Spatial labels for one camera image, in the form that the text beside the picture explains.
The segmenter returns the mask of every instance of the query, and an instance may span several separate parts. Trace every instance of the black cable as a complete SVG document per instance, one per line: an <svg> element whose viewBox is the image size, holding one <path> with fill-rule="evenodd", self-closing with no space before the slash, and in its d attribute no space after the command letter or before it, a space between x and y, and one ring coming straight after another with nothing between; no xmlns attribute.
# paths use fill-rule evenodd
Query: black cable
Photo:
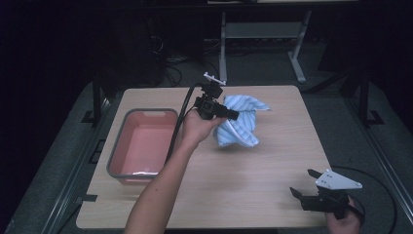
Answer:
<svg viewBox="0 0 413 234"><path fill-rule="evenodd" d="M172 69L172 70L174 70L174 71L176 71L176 72L178 73L179 78L178 78L177 81L175 81L175 79L174 79L173 76L167 71L167 69ZM178 85L180 84L180 82L182 81L182 72L181 72L179 69L175 68L175 67L166 66L166 74L167 74L167 76L168 76L168 78L169 78L169 80L170 80L170 86L171 86L171 87L176 87L176 86L178 86Z"/></svg>
<svg viewBox="0 0 413 234"><path fill-rule="evenodd" d="M191 95L192 95L192 93L194 93L194 90L195 90L196 87L201 87L201 86L202 86L202 84L200 84L200 83L196 83L195 85L192 85L189 88L188 93L186 94L185 100L183 101L182 108L181 108L181 111L180 111L179 116L178 116L178 119L176 120L176 125L175 125L175 128L173 130L172 138L170 140L169 150L168 150L167 158L165 160L165 164L168 162L170 156L172 155L173 148L174 148L174 145L175 145L175 142L176 142L176 137L178 135L179 128L180 128L180 126L183 122L183 119L185 117L186 107L188 106L188 102L191 99Z"/></svg>
<svg viewBox="0 0 413 234"><path fill-rule="evenodd" d="M58 229L57 233L60 233L63 228L67 225L67 223L70 221L70 219L80 210L80 208L82 207L82 205L78 205L76 207L76 209L72 212L72 214L70 214L70 216L67 218L67 220L64 222L64 224Z"/></svg>
<svg viewBox="0 0 413 234"><path fill-rule="evenodd" d="M374 176L372 174L369 174L365 171L362 171L362 170L359 170L359 169L354 169L354 168L349 168L349 167L335 166L335 165L331 165L331 168L354 171L354 172L358 172L360 174L363 174L365 176L369 176L369 177L373 178L374 180L376 180L376 182L378 182L386 190L387 194L389 195L390 199L392 200L393 211L394 211L392 226L391 226L388 233L389 234L394 233L395 225L397 223L397 205L395 203L395 198L394 198L392 192L390 191L390 189L380 179L378 179L376 176Z"/></svg>

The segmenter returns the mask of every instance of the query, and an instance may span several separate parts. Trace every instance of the blue towel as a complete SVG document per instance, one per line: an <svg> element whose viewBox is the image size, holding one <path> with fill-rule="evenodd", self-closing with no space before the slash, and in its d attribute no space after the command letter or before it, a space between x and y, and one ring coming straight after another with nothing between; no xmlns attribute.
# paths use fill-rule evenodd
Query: blue towel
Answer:
<svg viewBox="0 0 413 234"><path fill-rule="evenodd" d="M240 112L237 120L227 120L215 128L213 135L223 147L238 143L245 147L255 146L259 140L252 133L255 130L255 110L269 110L259 99L245 95L226 96L223 103L227 108Z"/></svg>

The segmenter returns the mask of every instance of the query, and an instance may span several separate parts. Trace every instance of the table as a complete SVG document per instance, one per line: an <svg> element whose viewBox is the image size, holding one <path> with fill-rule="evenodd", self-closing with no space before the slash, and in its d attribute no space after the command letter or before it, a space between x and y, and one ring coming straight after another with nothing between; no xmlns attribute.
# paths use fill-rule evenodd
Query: table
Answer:
<svg viewBox="0 0 413 234"><path fill-rule="evenodd" d="M302 210L289 187L315 195L307 169L329 168L318 135L296 87L223 87L226 95L250 95L271 107L257 111L253 148L217 146L209 136L194 152L168 228L280 228L325 225L322 213ZM132 89L124 93L77 218L80 228L124 228L144 185L122 185L106 165L125 114L133 108L180 110L188 88ZM201 95L196 90L195 97Z"/></svg>

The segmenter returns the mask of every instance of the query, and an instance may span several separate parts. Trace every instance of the plastic bin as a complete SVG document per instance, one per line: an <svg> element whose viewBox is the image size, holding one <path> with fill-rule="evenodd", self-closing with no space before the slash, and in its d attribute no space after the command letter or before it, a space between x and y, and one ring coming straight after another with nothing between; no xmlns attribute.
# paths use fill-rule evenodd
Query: plastic bin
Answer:
<svg viewBox="0 0 413 234"><path fill-rule="evenodd" d="M173 109L133 109L124 119L107 172L123 184L148 182L164 166L177 121Z"/></svg>

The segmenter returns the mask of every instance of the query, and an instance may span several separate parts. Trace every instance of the dark background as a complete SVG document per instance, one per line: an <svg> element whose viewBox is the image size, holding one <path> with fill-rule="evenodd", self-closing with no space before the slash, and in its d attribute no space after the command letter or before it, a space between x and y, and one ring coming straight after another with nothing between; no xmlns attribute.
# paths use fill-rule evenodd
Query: dark background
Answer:
<svg viewBox="0 0 413 234"><path fill-rule="evenodd" d="M125 88L155 87L163 79L162 67L150 50L153 28L148 28L148 18L134 11L120 14L95 8L110 1L89 2L1 2L0 230L19 205L77 96L94 77L99 77L107 96ZM412 9L407 0L372 2L362 1L333 20L315 11L306 39L328 39L321 70L341 72L352 65L368 69L371 80L413 132ZM173 47L200 56L200 43L215 35L209 29L216 28L211 26L216 20L186 14L164 15L158 29L164 29L163 36ZM141 53L131 54L130 48Z"/></svg>

